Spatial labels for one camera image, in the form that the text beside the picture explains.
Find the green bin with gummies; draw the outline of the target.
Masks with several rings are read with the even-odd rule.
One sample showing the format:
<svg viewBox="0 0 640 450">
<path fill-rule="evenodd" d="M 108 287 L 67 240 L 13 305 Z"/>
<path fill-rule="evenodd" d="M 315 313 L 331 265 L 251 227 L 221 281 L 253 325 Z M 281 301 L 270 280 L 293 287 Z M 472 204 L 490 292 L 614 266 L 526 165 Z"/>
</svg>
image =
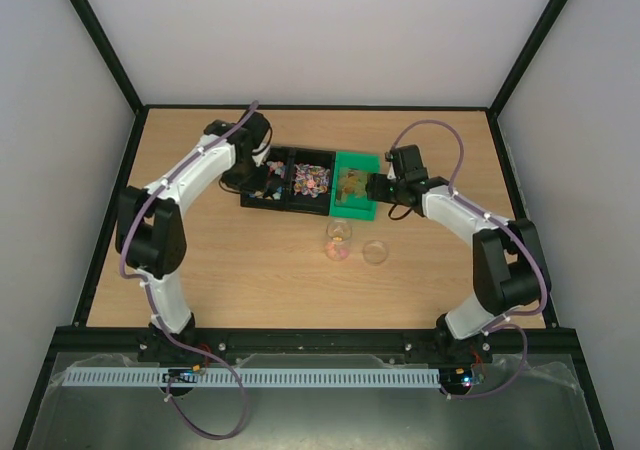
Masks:
<svg viewBox="0 0 640 450">
<path fill-rule="evenodd" d="M 377 155 L 339 151 L 333 172 L 329 215 L 373 221 L 377 203 L 367 197 L 368 177 L 380 170 Z"/>
</svg>

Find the black bin with lollipop candies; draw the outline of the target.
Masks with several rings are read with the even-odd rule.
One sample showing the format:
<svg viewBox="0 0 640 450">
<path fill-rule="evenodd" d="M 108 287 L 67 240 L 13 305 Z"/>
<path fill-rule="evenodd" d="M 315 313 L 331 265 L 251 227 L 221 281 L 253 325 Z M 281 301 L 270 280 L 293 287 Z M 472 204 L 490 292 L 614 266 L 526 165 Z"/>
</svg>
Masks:
<svg viewBox="0 0 640 450">
<path fill-rule="evenodd" d="M 328 216 L 331 204 L 334 151 L 289 149 L 285 209 L 290 212 Z"/>
</svg>

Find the black bin with star candies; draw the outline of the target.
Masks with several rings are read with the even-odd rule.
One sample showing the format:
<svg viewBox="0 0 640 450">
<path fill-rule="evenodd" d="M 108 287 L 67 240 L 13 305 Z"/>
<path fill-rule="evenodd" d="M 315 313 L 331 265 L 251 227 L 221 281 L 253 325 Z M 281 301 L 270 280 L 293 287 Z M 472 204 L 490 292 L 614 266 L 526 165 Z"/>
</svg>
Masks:
<svg viewBox="0 0 640 450">
<path fill-rule="evenodd" d="M 275 146 L 254 173 L 249 187 L 241 193 L 240 206 L 285 211 L 288 209 L 293 171 L 292 147 Z"/>
</svg>

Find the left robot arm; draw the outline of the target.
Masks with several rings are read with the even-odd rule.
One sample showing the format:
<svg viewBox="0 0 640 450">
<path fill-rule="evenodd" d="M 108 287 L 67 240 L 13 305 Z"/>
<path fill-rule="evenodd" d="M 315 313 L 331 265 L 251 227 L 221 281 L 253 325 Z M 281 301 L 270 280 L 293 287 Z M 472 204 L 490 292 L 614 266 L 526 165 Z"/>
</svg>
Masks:
<svg viewBox="0 0 640 450">
<path fill-rule="evenodd" d="M 115 240 L 120 276 L 139 281 L 151 323 L 172 335 L 193 322 L 180 276 L 188 209 L 215 181 L 250 193 L 266 183 L 272 128 L 257 106 L 252 102 L 236 123 L 209 124 L 169 171 L 142 188 L 128 186 L 120 193 Z"/>
</svg>

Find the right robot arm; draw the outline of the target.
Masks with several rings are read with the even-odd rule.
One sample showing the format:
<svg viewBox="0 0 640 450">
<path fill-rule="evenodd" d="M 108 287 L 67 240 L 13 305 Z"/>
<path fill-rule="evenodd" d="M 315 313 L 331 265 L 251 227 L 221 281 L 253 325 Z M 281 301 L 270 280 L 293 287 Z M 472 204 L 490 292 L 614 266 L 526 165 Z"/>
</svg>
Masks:
<svg viewBox="0 0 640 450">
<path fill-rule="evenodd" d="M 443 359 L 460 360 L 472 338 L 510 323 L 513 316 L 544 311 L 551 283 L 533 222 L 482 209 L 462 196 L 451 179 L 431 177 L 415 145 L 391 149 L 386 160 L 386 174 L 367 177 L 367 198 L 436 222 L 471 249 L 471 294 L 436 321 L 435 348 Z"/>
</svg>

